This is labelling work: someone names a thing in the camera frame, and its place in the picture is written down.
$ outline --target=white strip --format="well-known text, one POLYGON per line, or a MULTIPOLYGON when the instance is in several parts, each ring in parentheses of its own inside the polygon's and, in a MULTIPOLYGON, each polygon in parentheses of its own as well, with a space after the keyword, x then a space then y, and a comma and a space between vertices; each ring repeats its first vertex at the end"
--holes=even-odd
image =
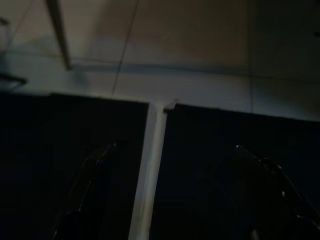
POLYGON ((165 136, 164 104, 150 103, 144 134, 139 179, 131 218, 129 240, 148 240, 165 136))

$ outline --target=floor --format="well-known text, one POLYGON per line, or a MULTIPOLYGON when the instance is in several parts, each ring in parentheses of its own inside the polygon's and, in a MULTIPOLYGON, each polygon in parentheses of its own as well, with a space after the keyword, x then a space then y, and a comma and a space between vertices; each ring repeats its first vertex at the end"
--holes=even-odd
POLYGON ((60 0, 67 71, 44 0, 0 0, 0 71, 18 93, 151 103, 129 239, 147 239, 172 103, 320 121, 314 0, 60 0))

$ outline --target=dark fabric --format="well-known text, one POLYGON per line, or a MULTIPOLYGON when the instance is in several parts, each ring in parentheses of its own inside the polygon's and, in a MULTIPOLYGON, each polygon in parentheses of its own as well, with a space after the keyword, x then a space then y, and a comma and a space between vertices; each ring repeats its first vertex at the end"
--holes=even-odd
POLYGON ((248 174, 235 145, 280 164, 320 211, 319 136, 317 122, 177 105, 167 115, 150 239, 247 240, 254 228, 262 240, 289 238, 292 212, 273 197, 271 179, 248 174))
POLYGON ((93 150, 116 142, 101 239, 128 239, 148 105, 0 95, 3 239, 50 239, 64 187, 93 150))

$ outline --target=white tile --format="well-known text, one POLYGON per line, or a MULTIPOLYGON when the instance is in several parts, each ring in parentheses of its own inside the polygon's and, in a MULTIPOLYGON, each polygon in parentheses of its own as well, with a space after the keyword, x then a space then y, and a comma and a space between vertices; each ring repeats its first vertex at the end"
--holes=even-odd
MULTIPOLYGON (((135 3, 136 0, 61 0, 71 57, 119 62, 135 3)), ((45 1, 34 1, 10 51, 61 55, 45 1)))
POLYGON ((241 76, 123 65, 114 95, 251 111, 249 79, 241 76))
POLYGON ((0 0, 0 18, 9 22, 8 27, 0 25, 0 52, 9 46, 31 2, 32 0, 0 0))
POLYGON ((124 62, 247 73, 247 0, 140 0, 124 62))
POLYGON ((320 121, 320 84, 255 78, 252 87, 255 114, 320 121))
POLYGON ((320 7, 314 0, 255 0, 252 6, 252 73, 319 81, 320 7))
POLYGON ((110 97, 118 65, 78 61, 65 70, 60 57, 7 53, 0 71, 25 78, 19 92, 56 92, 84 96, 110 97))

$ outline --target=chair leg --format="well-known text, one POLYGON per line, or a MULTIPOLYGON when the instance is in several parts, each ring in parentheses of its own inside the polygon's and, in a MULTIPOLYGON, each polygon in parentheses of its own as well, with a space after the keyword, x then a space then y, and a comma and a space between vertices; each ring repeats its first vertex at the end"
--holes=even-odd
POLYGON ((50 14, 51 22, 54 28, 55 36, 58 40, 62 52, 63 61, 67 70, 71 69, 70 56, 66 42, 64 23, 59 6, 59 0, 45 0, 50 14))

